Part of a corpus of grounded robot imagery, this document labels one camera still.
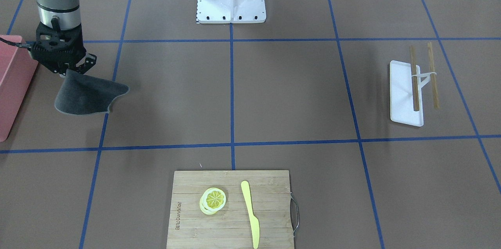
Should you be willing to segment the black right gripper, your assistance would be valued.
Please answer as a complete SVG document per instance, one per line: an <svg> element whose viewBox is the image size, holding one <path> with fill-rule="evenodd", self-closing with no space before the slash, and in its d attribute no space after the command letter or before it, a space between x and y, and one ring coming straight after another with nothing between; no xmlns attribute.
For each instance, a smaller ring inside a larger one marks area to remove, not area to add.
<svg viewBox="0 0 501 249"><path fill-rule="evenodd" d="M97 63L97 56L87 53L84 47L81 24L73 29L57 31L40 22L31 58L53 73L63 75L67 69L86 74Z"/></svg>

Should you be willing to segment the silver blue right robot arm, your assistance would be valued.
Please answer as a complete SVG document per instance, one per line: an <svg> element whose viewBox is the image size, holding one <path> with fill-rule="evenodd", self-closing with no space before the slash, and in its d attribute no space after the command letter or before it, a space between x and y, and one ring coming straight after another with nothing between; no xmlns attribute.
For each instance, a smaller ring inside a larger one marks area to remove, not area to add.
<svg viewBox="0 0 501 249"><path fill-rule="evenodd" d="M80 0L36 0L36 4L40 18L36 41L1 41L27 49L33 60L55 74L65 76L68 70L85 74L97 58L83 44Z"/></svg>

